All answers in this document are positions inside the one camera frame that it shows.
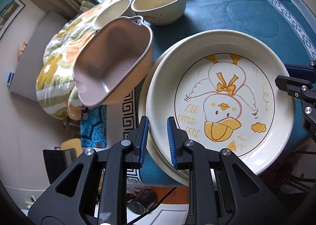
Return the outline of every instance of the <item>framed picture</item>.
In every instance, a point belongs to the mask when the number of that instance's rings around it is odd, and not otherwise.
[[[24,7],[20,0],[0,0],[0,39]]]

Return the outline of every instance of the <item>duck illustration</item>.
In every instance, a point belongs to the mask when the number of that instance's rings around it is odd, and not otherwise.
[[[209,77],[199,81],[189,94],[190,98],[208,95],[203,104],[205,113],[204,132],[214,142],[229,139],[235,129],[241,127],[238,121],[243,101],[256,111],[255,96],[245,84],[246,74],[237,65],[242,57],[230,54],[232,62],[218,62],[215,55],[205,57],[213,62]]]

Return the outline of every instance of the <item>stacked plate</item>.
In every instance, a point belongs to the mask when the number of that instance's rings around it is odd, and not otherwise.
[[[278,75],[288,76],[278,56],[247,34],[211,30],[179,41],[157,60],[141,91],[138,113],[149,118],[150,155],[189,184],[188,171],[171,165],[166,121],[174,116],[190,139],[207,149],[229,148],[260,174],[293,127],[294,100],[276,87]]]

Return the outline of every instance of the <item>gray headboard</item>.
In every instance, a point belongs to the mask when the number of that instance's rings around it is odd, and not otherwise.
[[[11,92],[37,101],[35,86],[37,76],[43,68],[45,48],[67,22],[54,11],[43,18],[20,57],[11,82]]]

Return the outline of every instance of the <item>beige plastic tub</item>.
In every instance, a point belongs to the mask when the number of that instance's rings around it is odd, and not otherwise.
[[[120,102],[153,65],[153,32],[143,17],[119,17],[103,27],[78,56],[73,77],[83,105]]]

